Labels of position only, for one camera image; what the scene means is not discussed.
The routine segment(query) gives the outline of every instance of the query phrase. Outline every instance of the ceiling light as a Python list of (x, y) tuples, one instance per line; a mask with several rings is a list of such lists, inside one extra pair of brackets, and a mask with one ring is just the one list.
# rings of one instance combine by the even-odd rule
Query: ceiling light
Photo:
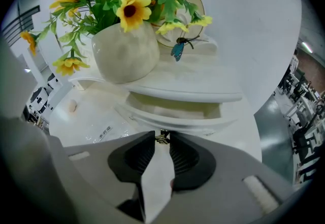
[(307, 51), (313, 53), (312, 49), (310, 49), (310, 47), (305, 42), (302, 42), (301, 44), (306, 48)]

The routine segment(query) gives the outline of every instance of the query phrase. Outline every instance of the chair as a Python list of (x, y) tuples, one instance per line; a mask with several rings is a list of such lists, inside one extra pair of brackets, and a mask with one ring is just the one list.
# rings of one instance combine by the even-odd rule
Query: chair
[(305, 76), (301, 76), (299, 83), (294, 89), (294, 92), (290, 95), (290, 98), (293, 99), (294, 103), (305, 93), (303, 89), (301, 89), (302, 84), (306, 81)]

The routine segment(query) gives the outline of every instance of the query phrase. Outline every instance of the gray floor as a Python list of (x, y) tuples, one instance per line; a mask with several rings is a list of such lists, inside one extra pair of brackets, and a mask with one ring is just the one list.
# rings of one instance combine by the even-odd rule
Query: gray floor
[(254, 116), (261, 139), (262, 162), (292, 183), (294, 164), (288, 125), (275, 98), (270, 96)]

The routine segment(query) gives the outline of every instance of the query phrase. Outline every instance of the white shelf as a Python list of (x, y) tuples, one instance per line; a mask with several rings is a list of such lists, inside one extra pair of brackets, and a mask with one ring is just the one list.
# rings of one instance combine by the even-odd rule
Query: white shelf
[[(216, 53), (209, 48), (185, 50), (179, 62), (170, 56), (169, 48), (161, 48), (158, 65), (144, 78), (119, 84), (131, 92), (152, 97), (202, 103), (224, 103), (241, 100), (242, 92), (231, 67), (220, 65)], [(92, 80), (105, 82), (93, 59), (90, 68), (76, 72), (70, 82)]]

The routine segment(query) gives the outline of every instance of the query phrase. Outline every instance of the stem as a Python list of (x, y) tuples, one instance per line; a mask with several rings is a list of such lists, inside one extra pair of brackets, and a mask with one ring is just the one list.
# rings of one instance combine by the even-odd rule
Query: stem
[(90, 10), (90, 11), (92, 11), (92, 9), (91, 9), (91, 2), (90, 2), (90, 0), (87, 0), (87, 2), (88, 2), (89, 10)]
[(70, 26), (74, 26), (74, 27), (77, 27), (77, 28), (80, 28), (79, 26), (76, 26), (76, 25), (74, 25), (74, 24), (69, 24)]
[(82, 20), (82, 18), (81, 17), (79, 17), (76, 13), (75, 13), (75, 16), (77, 16), (78, 18), (79, 18), (79, 20)]

